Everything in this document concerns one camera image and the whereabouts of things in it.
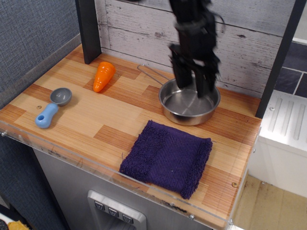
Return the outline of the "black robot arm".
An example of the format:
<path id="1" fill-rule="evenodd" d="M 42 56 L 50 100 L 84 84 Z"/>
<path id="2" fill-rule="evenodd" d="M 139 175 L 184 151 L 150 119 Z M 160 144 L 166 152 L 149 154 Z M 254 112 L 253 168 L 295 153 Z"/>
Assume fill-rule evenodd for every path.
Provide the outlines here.
<path id="1" fill-rule="evenodd" d="M 209 0 L 170 1 L 179 37 L 178 45 L 169 46 L 177 86 L 182 89 L 195 83 L 200 98 L 213 91 L 219 72 L 220 60 L 213 52 L 215 15 L 208 10 L 209 3 Z"/>

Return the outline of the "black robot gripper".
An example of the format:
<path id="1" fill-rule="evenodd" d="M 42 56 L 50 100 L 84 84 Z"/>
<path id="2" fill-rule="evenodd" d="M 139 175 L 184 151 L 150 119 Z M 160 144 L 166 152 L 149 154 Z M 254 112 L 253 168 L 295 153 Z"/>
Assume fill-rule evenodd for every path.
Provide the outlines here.
<path id="1" fill-rule="evenodd" d="M 177 86 L 182 89 L 192 84 L 195 73 L 199 98 L 213 92 L 216 75 L 219 74 L 219 58 L 213 52 L 216 47 L 215 20 L 177 21 L 179 44 L 170 44 L 171 63 Z"/>

